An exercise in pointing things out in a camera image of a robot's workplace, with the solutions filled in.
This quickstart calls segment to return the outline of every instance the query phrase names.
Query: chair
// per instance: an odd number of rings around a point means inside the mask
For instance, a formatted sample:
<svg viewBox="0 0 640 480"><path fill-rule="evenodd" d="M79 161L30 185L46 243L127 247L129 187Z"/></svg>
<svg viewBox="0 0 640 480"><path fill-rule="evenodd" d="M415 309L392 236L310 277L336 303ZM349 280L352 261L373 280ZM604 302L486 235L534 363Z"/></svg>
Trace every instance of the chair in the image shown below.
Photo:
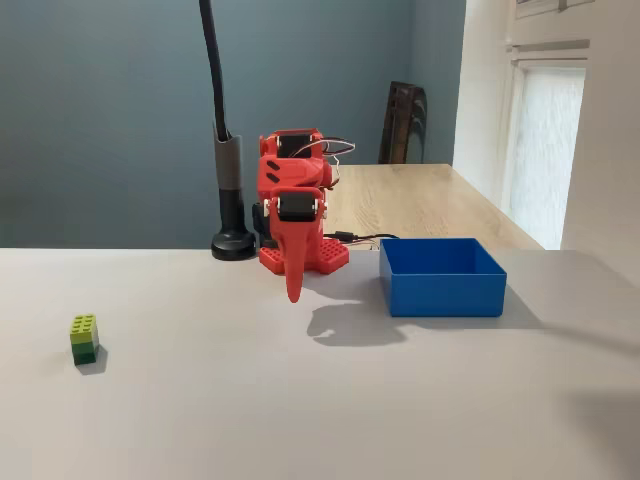
<svg viewBox="0 0 640 480"><path fill-rule="evenodd" d="M391 82L378 163L407 163L412 135L420 141L419 163L423 163L427 136L427 97L420 87Z"/></svg>

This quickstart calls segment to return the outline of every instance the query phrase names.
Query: wooden table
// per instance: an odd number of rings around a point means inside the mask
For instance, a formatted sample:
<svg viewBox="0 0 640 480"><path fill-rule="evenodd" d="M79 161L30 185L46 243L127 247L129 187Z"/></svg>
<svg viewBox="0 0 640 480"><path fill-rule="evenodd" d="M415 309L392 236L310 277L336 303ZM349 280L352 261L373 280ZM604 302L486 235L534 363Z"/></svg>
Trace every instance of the wooden table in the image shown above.
<svg viewBox="0 0 640 480"><path fill-rule="evenodd" d="M489 250L541 250L449 165L350 165L329 193L325 232L475 237Z"/></svg>

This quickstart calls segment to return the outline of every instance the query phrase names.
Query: red robot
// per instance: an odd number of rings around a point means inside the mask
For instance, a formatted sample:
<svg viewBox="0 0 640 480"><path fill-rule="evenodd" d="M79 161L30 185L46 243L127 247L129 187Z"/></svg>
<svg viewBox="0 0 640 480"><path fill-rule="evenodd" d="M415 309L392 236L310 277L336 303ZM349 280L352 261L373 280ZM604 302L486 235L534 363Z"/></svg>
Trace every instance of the red robot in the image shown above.
<svg viewBox="0 0 640 480"><path fill-rule="evenodd" d="M329 141L333 139L315 129L282 130L260 138L256 207L261 211L254 208L254 223L261 215L257 230L266 238L260 262L285 275L293 303L300 299L305 271L328 275L349 263L349 250L338 240L325 239L322 229L328 209L326 190L335 185L326 158L331 155L326 149ZM268 248L275 243L277 248Z"/></svg>

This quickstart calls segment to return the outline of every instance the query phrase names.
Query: blue box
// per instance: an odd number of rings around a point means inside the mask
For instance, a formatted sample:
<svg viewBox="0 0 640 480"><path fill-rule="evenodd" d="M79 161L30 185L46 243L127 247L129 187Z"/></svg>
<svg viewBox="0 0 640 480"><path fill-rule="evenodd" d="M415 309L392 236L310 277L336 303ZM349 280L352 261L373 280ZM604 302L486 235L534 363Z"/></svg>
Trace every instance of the blue box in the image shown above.
<svg viewBox="0 0 640 480"><path fill-rule="evenodd" d="M394 317L499 317L507 273L473 238L382 240L380 278Z"/></svg>

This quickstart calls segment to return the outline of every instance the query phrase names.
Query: green lego brick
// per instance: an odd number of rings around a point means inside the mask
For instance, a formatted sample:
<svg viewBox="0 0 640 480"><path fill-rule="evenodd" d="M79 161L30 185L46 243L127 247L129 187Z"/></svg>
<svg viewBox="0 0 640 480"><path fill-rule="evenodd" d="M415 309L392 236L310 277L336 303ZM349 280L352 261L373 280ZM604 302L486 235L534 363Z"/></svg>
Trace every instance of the green lego brick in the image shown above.
<svg viewBox="0 0 640 480"><path fill-rule="evenodd" d="M71 323L69 331L71 344L93 343L98 345L98 326L95 315L78 315Z"/></svg>
<svg viewBox="0 0 640 480"><path fill-rule="evenodd" d="M81 355L73 356L73 363L75 365L87 365L89 363L96 363L98 359L98 352L83 353Z"/></svg>
<svg viewBox="0 0 640 480"><path fill-rule="evenodd" d="M73 355L82 355L85 353L94 353L96 347L93 343L74 343L71 345Z"/></svg>

